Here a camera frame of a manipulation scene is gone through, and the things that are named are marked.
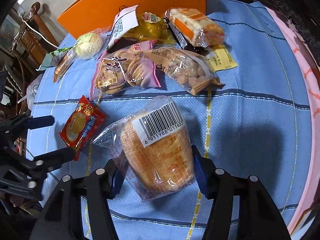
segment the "white cable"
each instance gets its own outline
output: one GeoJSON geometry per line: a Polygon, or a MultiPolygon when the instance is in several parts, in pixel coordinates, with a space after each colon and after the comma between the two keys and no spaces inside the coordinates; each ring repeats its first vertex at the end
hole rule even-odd
{"type": "Polygon", "coordinates": [[[49,43],[51,46],[54,46],[55,48],[58,48],[56,45],[53,45],[50,41],[48,41],[40,32],[36,31],[35,29],[33,29],[32,27],[30,27],[30,25],[21,17],[21,20],[31,29],[33,30],[35,33],[39,34],[47,43],[49,43]]]}

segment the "wooden chair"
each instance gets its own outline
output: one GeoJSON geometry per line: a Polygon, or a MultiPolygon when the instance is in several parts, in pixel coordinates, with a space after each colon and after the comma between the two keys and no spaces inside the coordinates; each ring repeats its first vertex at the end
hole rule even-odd
{"type": "MultiPolygon", "coordinates": [[[[41,17],[38,15],[38,11],[40,9],[40,3],[36,2],[32,5],[30,12],[27,16],[23,17],[23,20],[26,21],[29,25],[33,24],[33,21],[38,25],[40,31],[46,37],[48,41],[50,41],[52,44],[59,46],[58,42],[48,29],[48,27],[45,25],[41,17]]],[[[19,32],[15,36],[12,42],[12,47],[10,49],[10,52],[16,56],[17,58],[17,65],[20,68],[20,73],[22,75],[23,79],[23,95],[26,94],[26,88],[27,86],[42,72],[37,72],[31,64],[28,62],[28,57],[30,56],[32,60],[37,64],[41,65],[45,54],[53,51],[55,48],[52,47],[52,49],[49,51],[45,49],[41,42],[36,38],[32,30],[24,23],[20,25],[19,32]],[[23,54],[20,54],[17,51],[17,45],[21,45],[25,51],[23,54]]],[[[23,112],[26,110],[26,104],[23,104],[22,106],[18,106],[16,104],[16,112],[17,114],[23,112]]]]}

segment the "blue tablecloth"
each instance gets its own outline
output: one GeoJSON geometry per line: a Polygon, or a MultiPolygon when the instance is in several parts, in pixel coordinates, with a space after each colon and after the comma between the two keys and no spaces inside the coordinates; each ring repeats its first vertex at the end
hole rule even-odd
{"type": "MultiPolygon", "coordinates": [[[[256,174],[281,209],[288,224],[297,207],[308,174],[311,153],[311,115],[298,63],[281,31],[259,2],[245,4],[233,0],[207,0],[207,15],[226,32],[226,46],[239,67],[220,71],[226,85],[222,89],[193,97],[165,75],[164,89],[129,90],[120,97],[102,100],[108,115],[101,129],[140,110],[157,95],[173,98],[185,116],[191,135],[217,167],[231,175],[256,174]],[[209,129],[207,116],[211,116],[209,129]]],[[[60,47],[72,46],[70,35],[60,47]]],[[[33,105],[34,117],[53,115],[55,124],[28,131],[28,158],[65,147],[58,132],[75,110],[82,95],[89,96],[95,60],[77,60],[59,83],[53,83],[54,69],[46,70],[33,105]]],[[[44,183],[42,204],[66,174],[82,177],[104,167],[110,156],[103,148],[88,145],[78,162],[65,163],[49,173],[44,183]]],[[[142,203],[125,181],[114,200],[108,200],[119,239],[201,239],[212,200],[198,199],[197,183],[166,197],[142,203]],[[191,224],[196,217],[195,225],[191,224]]],[[[234,199],[230,239],[236,233],[239,199],[234,199]]],[[[86,201],[82,199],[84,235],[92,239],[86,201]]]]}

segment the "orange box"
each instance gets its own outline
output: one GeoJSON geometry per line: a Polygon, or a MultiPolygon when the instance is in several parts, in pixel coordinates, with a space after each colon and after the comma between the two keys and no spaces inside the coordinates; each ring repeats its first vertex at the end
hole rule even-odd
{"type": "Polygon", "coordinates": [[[137,13],[148,11],[159,16],[170,7],[196,8],[206,13],[206,0],[77,0],[57,21],[77,39],[97,28],[112,26],[119,11],[136,4],[137,13]]]}

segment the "red snack wrapper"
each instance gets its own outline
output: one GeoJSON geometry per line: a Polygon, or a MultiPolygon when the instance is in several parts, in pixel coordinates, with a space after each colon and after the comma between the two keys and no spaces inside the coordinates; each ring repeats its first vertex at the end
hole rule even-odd
{"type": "Polygon", "coordinates": [[[95,108],[85,96],[80,98],[76,110],[59,132],[65,144],[76,151],[73,158],[75,161],[79,159],[80,149],[86,145],[105,118],[106,115],[95,108]]]}

